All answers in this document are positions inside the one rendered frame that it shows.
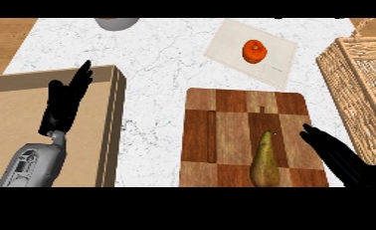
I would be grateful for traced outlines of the green-brown pear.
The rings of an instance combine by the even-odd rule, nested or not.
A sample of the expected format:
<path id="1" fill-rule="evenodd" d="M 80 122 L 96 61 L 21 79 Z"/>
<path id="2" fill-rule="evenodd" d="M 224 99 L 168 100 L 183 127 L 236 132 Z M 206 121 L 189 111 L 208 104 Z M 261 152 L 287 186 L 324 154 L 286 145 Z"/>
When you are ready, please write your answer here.
<path id="1" fill-rule="evenodd" d="M 279 185 L 280 181 L 271 137 L 273 133 L 265 131 L 259 138 L 255 157 L 249 168 L 251 182 L 256 187 L 274 187 Z"/>

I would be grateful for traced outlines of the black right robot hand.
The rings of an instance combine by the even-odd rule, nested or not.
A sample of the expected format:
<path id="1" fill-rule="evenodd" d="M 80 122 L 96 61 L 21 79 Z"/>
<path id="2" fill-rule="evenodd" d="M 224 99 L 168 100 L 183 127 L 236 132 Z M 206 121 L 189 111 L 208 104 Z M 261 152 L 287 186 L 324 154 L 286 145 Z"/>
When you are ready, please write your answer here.
<path id="1" fill-rule="evenodd" d="M 308 123 L 302 127 L 299 136 L 313 147 L 343 186 L 376 188 L 376 165 L 367 164 L 346 144 L 326 131 Z"/>

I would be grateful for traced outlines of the open wooden drawer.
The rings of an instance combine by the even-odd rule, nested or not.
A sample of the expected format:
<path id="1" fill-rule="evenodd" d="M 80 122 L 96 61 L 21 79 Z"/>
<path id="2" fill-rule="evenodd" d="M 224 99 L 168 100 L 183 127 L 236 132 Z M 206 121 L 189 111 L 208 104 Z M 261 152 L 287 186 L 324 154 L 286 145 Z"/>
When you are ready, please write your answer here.
<path id="1" fill-rule="evenodd" d="M 0 187 L 112 187 L 127 79 L 113 66 L 0 76 Z"/>

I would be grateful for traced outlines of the grey bowl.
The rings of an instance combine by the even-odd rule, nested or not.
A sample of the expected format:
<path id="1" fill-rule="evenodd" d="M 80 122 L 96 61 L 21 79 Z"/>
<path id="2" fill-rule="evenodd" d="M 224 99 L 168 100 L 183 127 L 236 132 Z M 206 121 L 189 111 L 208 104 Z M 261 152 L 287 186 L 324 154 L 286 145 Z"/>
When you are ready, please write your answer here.
<path id="1" fill-rule="evenodd" d="M 136 25 L 139 18 L 96 18 L 96 22 L 105 30 L 122 31 Z"/>

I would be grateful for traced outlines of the wicker basket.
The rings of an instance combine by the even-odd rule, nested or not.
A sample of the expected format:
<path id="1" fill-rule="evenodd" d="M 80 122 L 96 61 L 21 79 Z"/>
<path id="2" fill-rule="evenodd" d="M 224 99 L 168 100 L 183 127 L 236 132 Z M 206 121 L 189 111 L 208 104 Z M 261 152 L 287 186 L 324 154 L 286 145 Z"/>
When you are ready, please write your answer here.
<path id="1" fill-rule="evenodd" d="M 376 165 L 376 36 L 363 37 L 364 19 L 349 37 L 339 37 L 315 58 L 354 149 Z"/>

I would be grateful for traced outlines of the orange bell pepper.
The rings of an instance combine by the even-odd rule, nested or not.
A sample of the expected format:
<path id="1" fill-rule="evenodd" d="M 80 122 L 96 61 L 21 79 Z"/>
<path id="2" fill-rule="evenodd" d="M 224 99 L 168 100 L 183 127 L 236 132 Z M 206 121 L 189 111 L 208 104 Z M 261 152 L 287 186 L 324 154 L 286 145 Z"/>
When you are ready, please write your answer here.
<path id="1" fill-rule="evenodd" d="M 249 40 L 242 47 L 242 57 L 243 59 L 256 64 L 267 55 L 267 48 L 258 40 Z"/>

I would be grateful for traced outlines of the checkered wooden cutting board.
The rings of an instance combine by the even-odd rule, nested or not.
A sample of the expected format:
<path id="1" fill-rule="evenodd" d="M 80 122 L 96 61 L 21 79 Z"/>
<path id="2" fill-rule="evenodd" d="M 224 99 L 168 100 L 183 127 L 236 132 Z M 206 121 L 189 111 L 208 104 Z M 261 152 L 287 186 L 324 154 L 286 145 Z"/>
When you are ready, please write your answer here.
<path id="1" fill-rule="evenodd" d="M 180 186 L 248 186 L 261 135 L 271 144 L 282 187 L 326 187 L 323 163 L 299 136 L 310 123 L 299 93 L 187 90 Z"/>

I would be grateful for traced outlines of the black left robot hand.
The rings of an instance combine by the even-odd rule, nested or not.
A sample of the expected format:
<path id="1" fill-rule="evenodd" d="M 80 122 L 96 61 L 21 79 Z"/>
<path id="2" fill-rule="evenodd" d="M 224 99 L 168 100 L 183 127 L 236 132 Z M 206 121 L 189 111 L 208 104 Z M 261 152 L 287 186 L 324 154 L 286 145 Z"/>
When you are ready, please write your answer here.
<path id="1" fill-rule="evenodd" d="M 59 80 L 49 83 L 47 107 L 44 110 L 38 133 L 44 136 L 50 131 L 68 132 L 90 83 L 93 82 L 91 61 L 87 60 L 78 69 L 71 83 L 65 85 Z"/>

